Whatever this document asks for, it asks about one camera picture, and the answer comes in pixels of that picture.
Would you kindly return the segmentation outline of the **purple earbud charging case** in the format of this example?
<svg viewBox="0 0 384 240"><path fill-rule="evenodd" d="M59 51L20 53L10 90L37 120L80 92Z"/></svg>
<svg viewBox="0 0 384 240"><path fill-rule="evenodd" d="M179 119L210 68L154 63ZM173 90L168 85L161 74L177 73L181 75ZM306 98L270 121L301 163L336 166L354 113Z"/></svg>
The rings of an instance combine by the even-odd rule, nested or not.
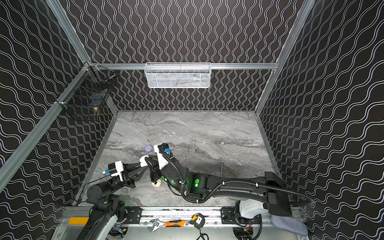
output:
<svg viewBox="0 0 384 240"><path fill-rule="evenodd" d="M146 146L145 146L145 151L146 151L147 153L150 153L152 150L153 150L153 146L152 146L152 145L146 145Z"/></svg>

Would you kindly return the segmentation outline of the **cream earbud charging case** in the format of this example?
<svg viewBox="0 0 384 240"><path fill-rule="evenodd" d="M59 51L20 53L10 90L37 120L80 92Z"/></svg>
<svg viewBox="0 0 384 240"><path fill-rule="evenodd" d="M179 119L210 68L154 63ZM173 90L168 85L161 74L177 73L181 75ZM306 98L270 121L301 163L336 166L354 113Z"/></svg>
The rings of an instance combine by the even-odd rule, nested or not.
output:
<svg viewBox="0 0 384 240"><path fill-rule="evenodd" d="M159 188L161 185L162 185L162 180L160 179L155 182L152 182L153 187Z"/></svg>

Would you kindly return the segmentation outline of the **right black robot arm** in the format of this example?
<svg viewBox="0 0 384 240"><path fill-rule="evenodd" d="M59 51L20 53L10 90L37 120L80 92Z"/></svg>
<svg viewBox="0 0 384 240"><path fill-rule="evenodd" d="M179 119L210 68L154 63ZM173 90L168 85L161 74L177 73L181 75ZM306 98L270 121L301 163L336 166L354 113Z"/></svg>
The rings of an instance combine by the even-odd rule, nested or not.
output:
<svg viewBox="0 0 384 240"><path fill-rule="evenodd" d="M193 204L203 204L213 197L234 197L257 201L271 215L290 217L292 207L315 203L312 197L287 189L273 172L250 179L223 178L191 172L175 158L165 160L161 167L156 156L144 157L141 165L149 167L152 182L165 181L172 191Z"/></svg>

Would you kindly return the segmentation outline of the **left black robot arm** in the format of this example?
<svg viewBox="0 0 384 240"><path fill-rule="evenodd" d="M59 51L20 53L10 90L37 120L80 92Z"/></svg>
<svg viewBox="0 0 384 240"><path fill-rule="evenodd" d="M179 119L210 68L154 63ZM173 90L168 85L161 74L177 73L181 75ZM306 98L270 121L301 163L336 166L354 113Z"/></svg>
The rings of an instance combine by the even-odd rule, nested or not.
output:
<svg viewBox="0 0 384 240"><path fill-rule="evenodd" d="M124 187L135 188L135 182L147 169L148 166L142 167L140 163L124 164L121 161L108 165L106 173L111 178L87 190L86 202L93 207L78 240L105 240L117 223L127 219L125 202L115 192Z"/></svg>

